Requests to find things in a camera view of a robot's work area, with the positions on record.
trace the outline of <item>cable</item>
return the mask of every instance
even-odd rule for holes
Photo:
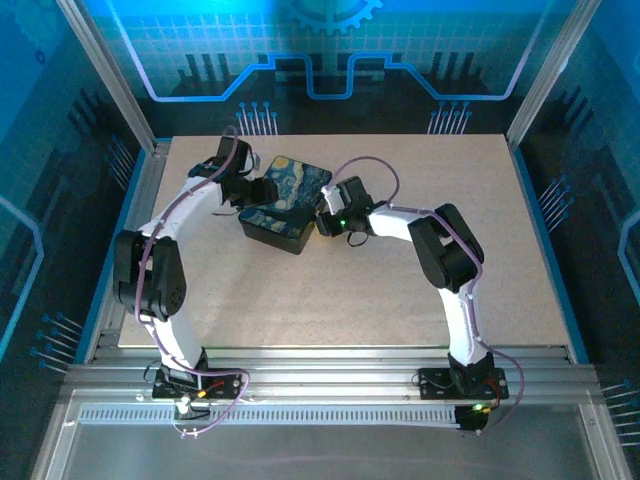
[[[190,422],[191,420],[200,420],[201,418],[205,418],[205,417],[209,417],[211,416],[211,412],[207,412],[207,413],[201,413],[200,415],[196,415],[195,417],[189,417],[189,418],[181,418],[180,421],[181,422]]]
[[[239,175],[241,177],[246,177],[247,175],[249,175],[253,169],[256,167],[256,160],[253,157],[253,148],[251,148],[251,145],[249,145],[249,157],[251,157],[251,167],[248,170],[245,170],[244,172],[240,172]]]
[[[236,211],[232,213],[212,213],[211,215],[213,215],[214,217],[235,217],[242,210],[242,208],[236,208]]]
[[[357,248],[357,247],[361,247],[362,245],[364,245],[365,243],[367,243],[367,240],[369,240],[369,234],[365,234],[366,236],[364,237],[364,240],[362,240],[361,242],[358,243],[351,243],[351,237],[353,236],[354,232],[349,232],[349,234],[347,235],[347,243],[349,244],[350,247],[353,248]]]
[[[485,383],[489,386],[491,390],[493,390],[493,393],[496,394],[496,402],[497,402],[496,408],[499,408],[500,400],[502,400],[502,392],[500,391],[500,387],[496,385],[496,382],[494,382],[493,380],[487,380]]]
[[[151,380],[147,379],[147,374],[149,373],[149,370],[151,369],[151,367],[154,366],[156,363],[162,363],[162,360],[153,360],[149,362],[149,365],[147,365],[147,368],[144,369],[144,372],[142,373],[142,379],[146,383],[152,383]]]
[[[476,256],[476,254],[473,253],[471,248],[462,240],[462,238],[460,238],[460,235],[458,235],[456,233],[456,231],[453,228],[451,228],[451,225],[449,225],[444,220],[444,218],[442,218],[436,212],[433,212],[431,210],[417,209],[417,208],[398,207],[398,206],[395,206],[395,205],[389,205],[389,208],[391,208],[391,210],[396,210],[398,212],[417,213],[418,215],[426,215],[427,217],[434,218],[442,226],[442,228],[444,228],[446,230],[446,232],[449,234],[449,236],[451,236],[453,241],[455,241],[460,246],[460,248],[462,248],[464,253],[467,254],[467,256],[471,259],[471,261],[473,262],[474,266],[476,267],[476,270],[477,270],[478,274],[475,276],[475,278],[473,280],[471,280],[471,283],[469,285],[469,291],[467,292],[467,295],[466,295],[467,296],[467,308],[469,310],[469,321],[471,323],[471,330],[472,330],[473,336],[475,337],[475,339],[478,342],[478,344],[480,346],[484,347],[487,351],[493,353],[494,355],[497,355],[498,357],[502,357],[505,360],[508,360],[509,362],[511,362],[513,364],[513,366],[516,368],[516,370],[518,371],[518,376],[520,377],[520,388],[518,390],[518,395],[516,396],[516,399],[513,402],[513,406],[505,414],[504,417],[502,417],[500,420],[498,420],[498,422],[494,423],[490,427],[490,428],[495,428],[499,424],[504,422],[506,419],[511,417],[515,413],[515,411],[517,410],[518,405],[520,405],[520,402],[522,402],[522,397],[524,396],[525,378],[524,378],[524,371],[522,370],[522,366],[518,363],[518,361],[515,358],[513,358],[512,356],[507,355],[506,353],[503,353],[503,352],[501,352],[499,350],[496,350],[492,346],[488,345],[487,343],[485,343],[484,340],[482,340],[482,337],[480,336],[480,332],[478,330],[478,323],[476,321],[475,306],[473,304],[473,295],[474,295],[473,292],[474,292],[476,284],[478,283],[478,281],[482,277],[482,272],[483,272],[482,264],[480,263],[480,260],[478,260],[478,257]]]
[[[135,297],[135,304],[134,304],[134,318],[135,318],[136,322],[139,325],[142,325],[142,326],[145,326],[145,327],[149,327],[149,331],[151,333],[151,337],[153,338],[153,341],[156,344],[156,346],[158,347],[158,349],[160,350],[160,352],[162,352],[164,355],[169,357],[178,367],[180,367],[182,370],[184,370],[187,373],[190,373],[190,374],[196,375],[196,376],[202,376],[202,377],[222,377],[222,376],[237,375],[237,374],[245,375],[247,377],[246,382],[244,384],[242,384],[242,387],[240,389],[240,392],[238,393],[238,396],[233,400],[233,402],[231,402],[231,404],[229,405],[227,410],[225,410],[214,422],[212,422],[211,424],[209,424],[206,427],[203,427],[203,428],[201,428],[199,430],[194,429],[192,432],[186,432],[186,431],[180,432],[180,433],[182,433],[183,436],[185,436],[185,435],[191,435],[191,436],[194,436],[194,437],[198,436],[200,433],[205,433],[208,430],[212,429],[213,427],[219,425],[225,418],[227,418],[227,416],[231,413],[231,410],[233,410],[233,408],[237,405],[238,400],[240,399],[240,397],[242,397],[244,395],[244,393],[246,392],[247,387],[249,386],[249,382],[251,381],[251,374],[247,370],[244,370],[244,369],[231,369],[231,370],[220,371],[220,372],[200,372],[200,371],[195,370],[193,368],[190,368],[190,367],[188,367],[186,365],[183,365],[177,358],[175,358],[169,352],[169,350],[162,343],[162,340],[160,340],[160,337],[158,337],[158,332],[155,329],[155,325],[153,324],[153,321],[144,321],[144,320],[142,320],[142,318],[140,316],[141,315],[141,304],[142,304],[142,290],[143,290],[143,287],[144,287],[144,277],[145,277],[145,272],[146,272],[146,269],[147,269],[147,263],[149,262],[149,257],[151,256],[151,249],[153,248],[153,243],[154,243],[155,239],[157,238],[158,234],[160,233],[160,231],[162,230],[164,224],[166,223],[166,221],[169,218],[169,216],[171,215],[171,213],[187,197],[193,195],[195,192],[197,192],[198,190],[200,190],[201,188],[203,188],[204,186],[208,185],[210,182],[215,180],[217,177],[222,175],[222,173],[227,169],[227,167],[233,161],[233,158],[234,158],[234,156],[236,154],[236,150],[238,149],[238,130],[234,126],[229,125],[223,130],[222,136],[223,137],[227,136],[229,130],[231,130],[231,133],[233,134],[233,146],[231,147],[231,152],[229,153],[229,156],[227,157],[225,162],[220,166],[220,168],[218,168],[210,176],[208,176],[207,178],[202,180],[200,183],[197,183],[195,186],[191,187],[190,189],[184,191],[173,202],[171,202],[169,204],[169,206],[167,207],[167,209],[163,212],[163,214],[160,217],[160,220],[158,221],[156,226],[154,227],[153,231],[151,232],[151,235],[147,239],[147,243],[145,244],[144,250],[142,252],[142,258],[140,260],[140,267],[139,267],[140,270],[138,272],[138,282],[137,282],[137,285],[136,285],[136,297]]]
[[[383,164],[385,167],[387,167],[389,170],[391,170],[391,173],[393,174],[393,178],[396,179],[396,188],[393,191],[393,193],[391,194],[391,196],[387,199],[387,203],[391,203],[391,201],[396,197],[396,195],[398,194],[398,192],[400,191],[400,177],[398,176],[398,172],[396,172],[396,169],[393,168],[391,166],[391,164],[389,162],[387,162],[386,160],[383,160],[381,158],[378,157],[373,157],[371,155],[363,155],[361,157],[355,157],[352,158],[351,160],[347,160],[346,162],[344,162],[333,174],[333,176],[331,177],[331,181],[327,184],[327,189],[335,186],[336,184],[336,180],[338,178],[338,176],[342,173],[342,171],[347,168],[349,165],[351,165],[352,163],[355,162],[359,162],[360,160],[373,160],[375,162],[381,163]]]
[[[414,381],[414,378],[416,378],[416,377],[417,377],[417,376],[419,376],[419,375],[420,375],[419,373],[414,373],[414,374],[411,376],[411,385],[413,385],[414,387],[420,387],[420,383],[416,383],[416,382]],[[451,383],[450,383],[449,385],[447,385],[447,386],[444,386],[444,385],[440,385],[440,384],[438,384],[438,383],[434,382],[433,380],[431,380],[431,379],[430,379],[427,375],[425,375],[424,373],[422,374],[422,376],[424,377],[424,379],[425,379],[425,381],[426,381],[427,383],[430,383],[431,385],[433,385],[433,386],[434,386],[434,387],[436,387],[436,388],[441,388],[442,390],[447,390],[447,389],[449,389],[449,388],[453,387],[453,382],[451,382]]]

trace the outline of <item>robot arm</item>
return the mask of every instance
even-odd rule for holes
[[[233,139],[223,137],[216,156],[191,169],[176,198],[185,192],[192,193],[173,208],[170,216],[165,213],[174,202],[137,231],[122,231],[115,242],[114,294],[130,313],[134,313],[143,251],[152,232],[160,226],[144,272],[140,319],[154,340],[163,346],[160,349],[162,363],[169,368],[173,379],[196,383],[197,388],[203,387],[202,379],[189,374],[185,367],[204,371],[207,359],[184,306],[187,282],[180,250],[185,248],[198,227],[211,218],[210,214],[225,202],[242,207],[278,199],[276,185],[271,180],[253,178],[254,170],[259,168],[257,157],[242,141],[238,141],[234,158],[223,174],[194,188],[221,167],[232,146]]]
[[[412,242],[422,270],[438,290],[449,328],[450,376],[463,396],[471,396],[494,372],[493,354],[477,333],[476,299],[471,287],[478,272],[472,259],[435,218],[446,222],[482,263],[484,254],[458,210],[450,204],[433,214],[374,204],[358,177],[323,189],[328,212],[318,216],[321,234],[363,232]]]

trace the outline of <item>blue pin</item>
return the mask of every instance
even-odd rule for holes
[[[72,333],[73,335],[80,336],[80,333],[81,333],[81,332],[79,332],[78,330],[76,330],[74,328],[67,327],[65,324],[63,324],[61,322],[56,322],[53,318],[51,318],[46,313],[42,316],[42,322],[43,323],[51,323],[52,325],[57,325],[58,327],[62,328],[63,330],[66,330],[67,332]]]
[[[462,117],[460,117],[461,125],[456,132],[458,135],[462,135],[464,133],[465,129],[467,128],[467,123],[469,122],[469,117],[471,117],[471,112],[468,110],[464,112],[464,121],[462,120]]]
[[[279,135],[278,133],[278,114],[276,112],[271,112],[271,118],[273,118],[273,134]]]
[[[73,355],[69,355],[68,353],[63,352],[62,350],[58,350],[50,343],[47,343],[45,345],[44,351],[47,353],[57,353],[58,355],[62,355],[63,357],[67,357],[68,359],[73,360]]]
[[[451,122],[451,128],[449,128],[449,133],[453,133],[453,131],[457,128],[458,122],[460,119],[460,112],[456,110],[453,112],[453,122]]]
[[[449,116],[449,112],[447,111],[442,112],[442,119],[440,120],[440,126],[438,127],[438,134],[442,133],[442,127],[444,127],[445,121],[447,120],[448,116]]]
[[[251,124],[251,132],[255,135],[256,134],[256,124],[253,121],[253,112],[247,112],[247,117],[249,118],[249,123]]]
[[[75,351],[74,347],[67,345],[66,343],[63,343],[60,340],[56,340],[55,338],[50,337],[49,335],[45,335],[45,333],[42,330],[38,330],[38,332],[36,333],[36,338],[38,340],[46,339],[46,340],[49,340],[50,342],[55,343],[56,345],[60,345],[61,347],[68,348],[71,351]]]
[[[68,340],[68,341],[73,342],[73,343],[78,343],[77,339],[72,338],[69,335],[65,335],[60,330],[58,330],[56,327],[52,327],[51,328],[51,335],[53,335],[54,337],[64,338],[65,340]]]
[[[47,360],[53,360],[54,362],[59,362],[59,363],[63,363],[64,365],[69,365],[69,363],[65,362],[64,360],[60,360],[59,358],[55,358],[55,357],[52,357],[51,355],[47,355],[45,353],[39,352],[36,347],[31,347],[29,349],[29,355],[31,355],[32,357],[42,357],[42,358],[46,358]]]
[[[56,371],[58,373],[62,373],[62,374],[66,374],[67,373],[65,370],[62,370],[61,368],[56,368],[53,365],[49,365],[46,360],[40,360],[40,362],[38,362],[38,366],[40,368],[48,368],[49,370],[54,370],[54,371]]]
[[[620,407],[633,407],[633,408],[638,408],[638,406],[640,406],[640,401],[638,400],[638,397],[633,397],[631,400],[629,400],[628,402],[625,403],[618,403],[617,405],[611,405],[609,407],[609,410],[613,410],[614,408],[620,408]]]
[[[622,383],[619,383],[617,385],[612,385],[611,387],[603,388],[602,391],[607,392],[609,390],[614,390],[616,388],[631,388],[631,380],[629,380],[628,378],[625,378],[622,381]]]
[[[431,112],[431,118],[429,119],[429,126],[427,127],[427,133],[433,133],[433,121],[435,120],[436,115],[438,115],[438,112],[433,110]]]
[[[244,131],[244,122],[242,121],[242,112],[236,112],[236,117],[238,117],[238,125],[240,125],[240,133],[242,135],[246,135],[247,133]]]
[[[264,135],[267,135],[267,125],[264,122],[264,117],[265,117],[265,113],[264,112],[258,112],[258,116],[260,117],[260,121],[258,122],[258,127],[262,126],[262,132]]]
[[[444,127],[444,133],[451,133],[451,129],[449,128],[449,126],[451,125],[451,119],[453,118],[453,110],[456,108],[456,105],[458,105],[458,101],[457,100],[452,100],[451,101],[451,110],[449,110],[449,119],[447,120],[447,124]]]
[[[626,422],[626,423],[614,423],[613,426],[618,427],[635,427],[636,425],[640,425],[640,418],[635,422]]]
[[[549,186],[545,189],[545,191],[540,194],[540,198],[538,198],[538,203],[540,203],[547,196],[547,194],[551,191],[553,187],[556,186],[557,183],[558,183],[558,179],[554,178],[549,184]]]
[[[76,327],[78,327],[80,330],[82,330],[82,325],[78,325],[76,322],[73,322],[71,320],[69,320],[67,317],[64,316],[64,314],[62,312],[56,312],[56,318],[60,321],[65,321],[67,323],[70,323],[71,325],[75,325]]]

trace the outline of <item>blue patterned box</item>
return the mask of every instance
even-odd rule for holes
[[[247,207],[238,217],[247,237],[296,255],[302,252],[315,225],[320,189],[331,172],[286,157],[276,157],[266,178],[278,186],[280,199],[262,207]]]

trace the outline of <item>aluminum frame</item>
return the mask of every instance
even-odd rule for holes
[[[507,141],[511,148],[515,149],[522,142],[601,2],[602,0],[576,2],[507,130]]]
[[[70,368],[32,478],[62,478],[83,404],[158,403],[150,398],[150,385],[142,379],[157,354],[152,349],[110,348],[115,337],[115,333],[101,335],[93,365]],[[594,368],[571,364],[562,347],[507,348],[505,352],[516,356],[525,370],[527,388],[522,404],[580,405],[600,477],[630,479]],[[443,402],[419,399],[412,377],[419,367],[448,364],[446,349],[433,347],[223,348],[209,349],[208,354],[212,367],[242,366],[250,371],[253,382],[245,396],[247,408],[251,404],[292,409],[318,405],[437,406]],[[511,399],[504,402],[510,405],[518,375],[513,367],[500,360],[497,363],[506,369],[511,385]]]
[[[147,154],[154,153],[157,142],[153,131],[117,62],[107,48],[100,30],[82,1],[56,0],[56,3],[67,18],[71,29],[109,90],[125,121],[129,124],[138,143]]]

